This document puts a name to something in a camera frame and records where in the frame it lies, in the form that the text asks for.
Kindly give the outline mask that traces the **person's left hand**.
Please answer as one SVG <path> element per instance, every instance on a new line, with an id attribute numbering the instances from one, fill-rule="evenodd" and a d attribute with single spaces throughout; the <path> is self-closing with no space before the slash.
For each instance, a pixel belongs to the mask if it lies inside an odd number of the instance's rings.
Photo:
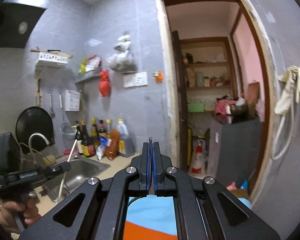
<path id="1" fill-rule="evenodd" d="M 2 200 L 0 209 L 0 225 L 7 233 L 20 233 L 13 215 L 14 213 L 21 213 L 25 218 L 26 225 L 28 226 L 31 226 L 42 217 L 39 214 L 35 200 L 31 197 L 27 199 L 27 204 L 12 200 Z"/>

